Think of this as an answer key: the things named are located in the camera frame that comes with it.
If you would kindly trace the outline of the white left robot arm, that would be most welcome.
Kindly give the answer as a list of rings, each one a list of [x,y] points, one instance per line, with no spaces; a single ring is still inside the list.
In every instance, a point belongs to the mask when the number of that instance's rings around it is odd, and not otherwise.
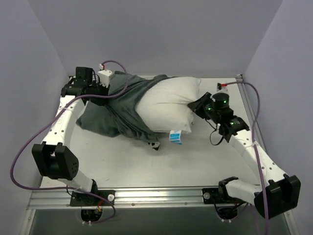
[[[57,120],[51,125],[42,143],[34,144],[32,155],[42,176],[58,180],[74,189],[83,190],[81,200],[94,205],[99,198],[95,182],[79,170],[79,160],[69,148],[70,138],[79,114],[88,101],[104,105],[98,95],[108,94],[113,72],[77,67],[76,75],[61,90]]]

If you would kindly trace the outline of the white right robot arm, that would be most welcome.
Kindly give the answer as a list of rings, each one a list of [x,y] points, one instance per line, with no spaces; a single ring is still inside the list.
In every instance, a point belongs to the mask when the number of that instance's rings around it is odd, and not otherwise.
[[[189,103],[188,108],[198,117],[213,121],[222,139],[237,150],[260,180],[259,186],[235,176],[219,181],[217,196],[221,201],[240,199],[248,202],[263,218],[268,219],[297,207],[300,180],[283,171],[253,139],[250,127],[230,108],[227,93],[205,93]]]

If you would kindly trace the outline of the zebra print pillowcase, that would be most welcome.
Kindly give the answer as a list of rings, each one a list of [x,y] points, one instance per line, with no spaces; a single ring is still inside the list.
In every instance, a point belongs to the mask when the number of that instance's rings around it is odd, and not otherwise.
[[[76,124],[84,130],[103,136],[114,138],[123,135],[140,140],[158,151],[160,143],[157,134],[147,127],[135,108],[150,88],[166,79],[169,77],[164,74],[144,79],[137,75],[115,71],[109,95],[119,93],[128,80],[126,91],[118,97],[109,99],[105,106],[88,102]]]

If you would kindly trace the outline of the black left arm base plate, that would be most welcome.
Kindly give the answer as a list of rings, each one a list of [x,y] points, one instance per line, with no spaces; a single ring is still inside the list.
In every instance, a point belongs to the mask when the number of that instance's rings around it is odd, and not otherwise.
[[[105,201],[100,199],[99,197],[95,197],[90,194],[85,194],[82,192],[73,191],[70,199],[71,207],[91,207],[91,206],[109,206],[110,203],[113,205],[115,200],[115,190],[108,189],[100,189],[97,192],[97,195],[101,198],[104,198]]]

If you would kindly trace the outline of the white pillow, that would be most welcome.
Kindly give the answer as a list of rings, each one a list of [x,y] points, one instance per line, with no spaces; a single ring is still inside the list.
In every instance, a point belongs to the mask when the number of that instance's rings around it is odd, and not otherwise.
[[[152,132],[147,143],[156,147],[158,137],[171,131],[190,134],[194,116],[188,104],[199,99],[201,79],[158,76],[140,82],[143,88],[138,93],[142,98],[135,111]]]

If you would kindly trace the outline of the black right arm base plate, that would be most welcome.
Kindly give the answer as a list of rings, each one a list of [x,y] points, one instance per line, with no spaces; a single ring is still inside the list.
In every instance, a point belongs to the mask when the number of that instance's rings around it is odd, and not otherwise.
[[[204,204],[239,204],[245,203],[243,200],[238,198],[224,198],[217,187],[213,188],[202,188],[202,198]]]

